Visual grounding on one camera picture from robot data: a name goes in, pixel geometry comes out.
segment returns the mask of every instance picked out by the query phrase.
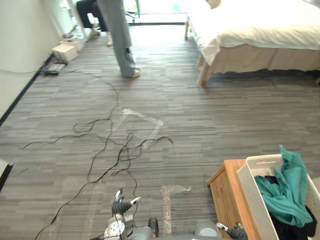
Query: white box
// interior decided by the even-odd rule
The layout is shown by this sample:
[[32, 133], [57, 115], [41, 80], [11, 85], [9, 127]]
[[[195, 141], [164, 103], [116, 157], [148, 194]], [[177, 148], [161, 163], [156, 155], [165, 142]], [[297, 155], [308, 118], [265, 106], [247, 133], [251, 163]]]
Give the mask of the white box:
[[[281, 169], [284, 161], [281, 154], [250, 156], [238, 170], [239, 180], [250, 208], [251, 215], [263, 240], [279, 240], [274, 224], [270, 218], [265, 201], [255, 181], [255, 176], [275, 175], [274, 169]], [[309, 175], [308, 192], [305, 204], [313, 213], [318, 224], [312, 240], [320, 240], [320, 194]]]
[[85, 45], [85, 40], [83, 38], [72, 38], [72, 39], [64, 39], [60, 42], [61, 44], [68, 44], [76, 48], [79, 52]]
[[62, 43], [52, 49], [55, 57], [65, 63], [69, 63], [78, 56], [77, 49], [74, 46]]

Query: gray pants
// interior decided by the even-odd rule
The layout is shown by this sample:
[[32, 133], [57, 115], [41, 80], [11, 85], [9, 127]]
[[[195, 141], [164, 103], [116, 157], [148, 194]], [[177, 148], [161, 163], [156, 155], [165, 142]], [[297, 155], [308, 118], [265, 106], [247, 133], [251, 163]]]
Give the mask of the gray pants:
[[121, 73], [132, 77], [136, 62], [130, 51], [131, 38], [126, 21], [123, 0], [97, 0], [101, 15], [106, 22], [113, 40], [113, 50]]

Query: bed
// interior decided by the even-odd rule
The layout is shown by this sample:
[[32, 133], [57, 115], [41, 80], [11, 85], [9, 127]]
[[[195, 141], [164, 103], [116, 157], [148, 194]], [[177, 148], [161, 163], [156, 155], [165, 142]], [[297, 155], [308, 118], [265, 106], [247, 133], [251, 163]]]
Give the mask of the bed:
[[303, 0], [189, 0], [188, 27], [201, 56], [197, 84], [212, 74], [320, 69], [320, 8]]

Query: foot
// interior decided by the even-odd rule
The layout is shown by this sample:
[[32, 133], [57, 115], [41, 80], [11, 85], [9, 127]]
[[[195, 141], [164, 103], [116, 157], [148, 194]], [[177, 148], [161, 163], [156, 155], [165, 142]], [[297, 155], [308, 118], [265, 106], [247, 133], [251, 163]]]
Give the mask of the foot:
[[106, 34], [106, 45], [108, 47], [112, 46], [114, 44], [114, 42], [112, 41], [112, 37], [107, 33]]
[[132, 75], [131, 78], [135, 79], [135, 78], [138, 78], [140, 75], [141, 75], [141, 74], [140, 74], [140, 71], [139, 71], [139, 70], [134, 70], [134, 73], [133, 73], [133, 75]]
[[97, 30], [95, 29], [91, 29], [91, 32], [88, 36], [88, 41], [90, 41], [91, 39], [95, 38], [95, 37], [98, 37], [100, 35], [100, 32], [98, 32]]

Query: white wall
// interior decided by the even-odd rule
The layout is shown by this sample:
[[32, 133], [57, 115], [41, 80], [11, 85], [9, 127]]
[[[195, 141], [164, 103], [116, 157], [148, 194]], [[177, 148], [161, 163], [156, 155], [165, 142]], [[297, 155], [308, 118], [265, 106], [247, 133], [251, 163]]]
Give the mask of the white wall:
[[[64, 0], [0, 0], [0, 69], [37, 71], [51, 54], [62, 34], [73, 27]], [[15, 74], [0, 70], [0, 116], [34, 73]]]

